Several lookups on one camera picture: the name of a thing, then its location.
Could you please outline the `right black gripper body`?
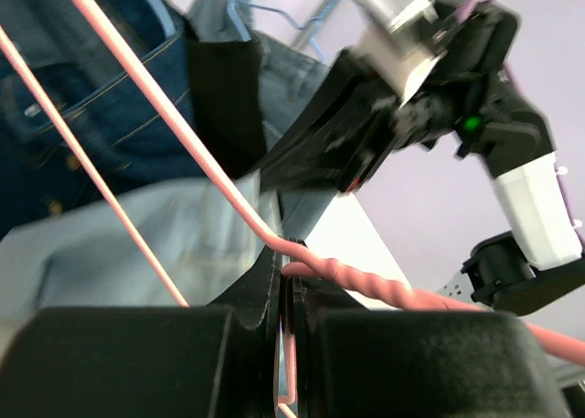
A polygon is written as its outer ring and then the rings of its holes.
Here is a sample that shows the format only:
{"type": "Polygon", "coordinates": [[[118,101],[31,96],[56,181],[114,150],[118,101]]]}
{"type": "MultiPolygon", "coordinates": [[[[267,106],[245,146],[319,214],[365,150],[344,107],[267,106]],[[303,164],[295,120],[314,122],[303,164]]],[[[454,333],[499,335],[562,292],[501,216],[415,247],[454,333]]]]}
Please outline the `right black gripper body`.
{"type": "Polygon", "coordinates": [[[342,163],[335,187],[352,192],[368,181],[389,154],[412,145],[432,149],[457,121],[457,101],[441,87],[425,86],[407,102],[364,59],[345,48],[335,66],[345,66],[355,84],[330,124],[335,140],[325,150],[342,163]]]}

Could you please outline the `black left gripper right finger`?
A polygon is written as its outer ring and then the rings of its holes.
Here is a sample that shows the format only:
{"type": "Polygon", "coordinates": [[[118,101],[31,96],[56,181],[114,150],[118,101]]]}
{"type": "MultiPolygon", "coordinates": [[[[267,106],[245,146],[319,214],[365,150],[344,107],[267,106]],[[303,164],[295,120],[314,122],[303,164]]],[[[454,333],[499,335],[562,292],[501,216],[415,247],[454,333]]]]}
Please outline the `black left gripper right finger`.
{"type": "Polygon", "coordinates": [[[472,300],[329,264],[289,263],[302,417],[563,417],[546,357],[569,337],[523,316],[571,289],[569,265],[531,267],[512,239],[478,244],[463,265],[472,300]]]}

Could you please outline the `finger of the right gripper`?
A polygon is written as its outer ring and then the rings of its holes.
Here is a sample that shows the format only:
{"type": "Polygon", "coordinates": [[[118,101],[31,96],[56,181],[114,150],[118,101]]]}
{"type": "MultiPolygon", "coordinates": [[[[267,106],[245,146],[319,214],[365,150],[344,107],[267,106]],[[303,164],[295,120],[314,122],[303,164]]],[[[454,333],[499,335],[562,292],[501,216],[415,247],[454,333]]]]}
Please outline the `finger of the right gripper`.
{"type": "Polygon", "coordinates": [[[342,163],[325,150],[335,140],[330,122],[355,87],[351,79],[345,66],[330,70],[305,110],[257,165],[263,191],[338,190],[335,179],[342,163]]]}

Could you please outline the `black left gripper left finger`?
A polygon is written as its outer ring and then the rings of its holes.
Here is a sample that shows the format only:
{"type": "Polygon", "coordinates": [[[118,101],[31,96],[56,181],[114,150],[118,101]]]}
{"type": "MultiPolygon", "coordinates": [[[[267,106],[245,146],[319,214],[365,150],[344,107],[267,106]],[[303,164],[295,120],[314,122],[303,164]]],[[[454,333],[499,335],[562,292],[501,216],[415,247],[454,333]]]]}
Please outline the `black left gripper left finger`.
{"type": "Polygon", "coordinates": [[[48,308],[1,363],[4,417],[272,417],[282,257],[202,307],[48,308]]]}

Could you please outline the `pink wire hanger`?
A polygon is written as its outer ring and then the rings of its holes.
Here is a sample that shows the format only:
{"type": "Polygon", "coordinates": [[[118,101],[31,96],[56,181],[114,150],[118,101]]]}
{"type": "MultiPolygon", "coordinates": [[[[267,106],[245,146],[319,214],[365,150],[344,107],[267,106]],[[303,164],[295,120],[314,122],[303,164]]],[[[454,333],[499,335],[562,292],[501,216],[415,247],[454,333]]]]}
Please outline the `pink wire hanger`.
{"type": "Polygon", "coordinates": [[[296,339],[285,304],[293,260],[312,267],[337,259],[312,252],[280,230],[278,190],[263,191],[259,162],[229,177],[95,0],[70,0],[201,168],[178,177],[111,191],[1,25],[7,60],[57,128],[95,187],[99,200],[2,232],[1,316],[16,334],[40,311],[78,307],[202,307],[222,295],[264,249],[282,257],[275,414],[298,412],[296,339]]]}

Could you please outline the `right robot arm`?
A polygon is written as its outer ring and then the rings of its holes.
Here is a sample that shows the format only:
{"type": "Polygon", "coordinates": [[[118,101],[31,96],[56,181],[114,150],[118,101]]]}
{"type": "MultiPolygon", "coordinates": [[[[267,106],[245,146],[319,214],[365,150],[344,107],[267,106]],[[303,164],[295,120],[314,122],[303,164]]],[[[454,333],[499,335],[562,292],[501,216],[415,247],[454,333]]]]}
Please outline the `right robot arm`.
{"type": "Polygon", "coordinates": [[[583,285],[584,249],[547,120],[503,74],[518,18],[479,0],[357,1],[367,30],[260,161],[262,187],[350,192],[388,155],[456,134],[457,156],[482,160],[510,229],[464,263],[469,303],[293,260],[298,412],[562,417],[544,357],[580,363],[584,346],[520,319],[583,285]]]}

